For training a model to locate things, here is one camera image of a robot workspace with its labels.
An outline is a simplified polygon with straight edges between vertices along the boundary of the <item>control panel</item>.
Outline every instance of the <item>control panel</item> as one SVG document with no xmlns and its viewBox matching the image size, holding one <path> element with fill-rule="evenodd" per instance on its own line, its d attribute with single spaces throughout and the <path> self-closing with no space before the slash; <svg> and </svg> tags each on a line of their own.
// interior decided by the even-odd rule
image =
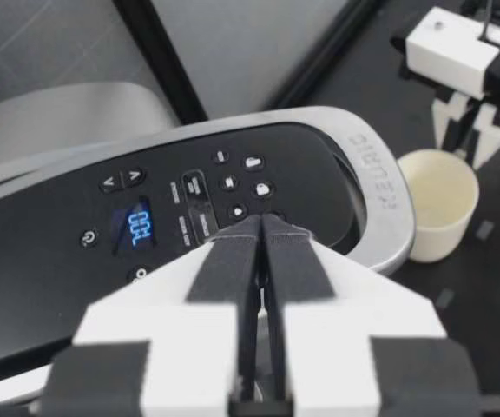
<svg viewBox="0 0 500 417">
<path fill-rule="evenodd" d="M 330 141 L 296 123 L 227 131 L 4 197 L 0 360 L 70 337 L 92 301 L 248 215 L 276 214 L 349 250 L 359 238 L 355 208 Z"/>
</svg>

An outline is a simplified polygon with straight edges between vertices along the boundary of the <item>cup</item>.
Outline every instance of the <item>cup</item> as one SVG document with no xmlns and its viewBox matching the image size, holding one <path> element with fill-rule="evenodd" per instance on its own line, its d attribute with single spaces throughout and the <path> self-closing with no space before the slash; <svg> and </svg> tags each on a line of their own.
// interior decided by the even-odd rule
<svg viewBox="0 0 500 417">
<path fill-rule="evenodd" d="M 462 159 L 438 149 L 412 152 L 398 165 L 416 211 L 410 259 L 440 261 L 457 248 L 474 214 L 479 200 L 476 174 Z"/>
</svg>

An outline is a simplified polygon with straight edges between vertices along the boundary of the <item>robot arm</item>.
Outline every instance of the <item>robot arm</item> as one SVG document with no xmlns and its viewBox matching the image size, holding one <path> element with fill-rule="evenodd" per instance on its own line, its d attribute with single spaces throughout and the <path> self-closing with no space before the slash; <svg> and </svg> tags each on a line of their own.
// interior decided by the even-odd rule
<svg viewBox="0 0 500 417">
<path fill-rule="evenodd" d="M 473 15 L 480 2 L 466 2 Z M 475 169 L 500 149 L 500 3 L 484 24 L 434 7 L 393 37 L 406 76 L 437 88 L 432 104 L 436 145 L 460 150 Z"/>
<path fill-rule="evenodd" d="M 260 288 L 275 394 L 253 402 Z M 33 409 L 474 416 L 479 401 L 468 355 L 429 300 L 266 215 L 90 306 Z"/>
</svg>

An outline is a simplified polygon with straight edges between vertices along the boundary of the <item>black table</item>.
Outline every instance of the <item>black table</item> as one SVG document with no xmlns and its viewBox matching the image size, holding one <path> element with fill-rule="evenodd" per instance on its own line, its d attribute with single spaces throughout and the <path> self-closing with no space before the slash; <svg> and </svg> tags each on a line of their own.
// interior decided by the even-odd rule
<svg viewBox="0 0 500 417">
<path fill-rule="evenodd" d="M 434 3 L 456 9 L 461 2 L 386 1 L 306 104 L 357 113 L 397 157 L 433 147 L 434 92 L 398 79 L 401 57 L 389 38 L 407 15 L 427 11 Z M 500 151 L 478 177 L 480 203 L 459 249 L 436 264 L 407 262 L 392 278 L 438 305 L 451 337 L 469 349 L 484 392 L 500 394 Z M 491 225 L 489 235 L 483 236 L 481 232 L 489 231 Z"/>
</svg>

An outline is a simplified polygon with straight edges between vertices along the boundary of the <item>digital display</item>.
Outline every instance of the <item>digital display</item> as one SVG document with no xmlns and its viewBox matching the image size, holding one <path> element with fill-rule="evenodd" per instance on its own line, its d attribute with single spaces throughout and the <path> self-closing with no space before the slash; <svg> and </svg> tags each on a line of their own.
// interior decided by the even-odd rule
<svg viewBox="0 0 500 417">
<path fill-rule="evenodd" d="M 155 245 L 152 210 L 148 198 L 140 197 L 131 207 L 116 210 L 112 222 L 117 254 L 141 251 Z"/>
<path fill-rule="evenodd" d="M 140 243 L 152 238 L 152 221 L 149 218 L 149 210 L 137 209 L 128 217 L 128 230 L 132 247 L 136 248 Z"/>
</svg>

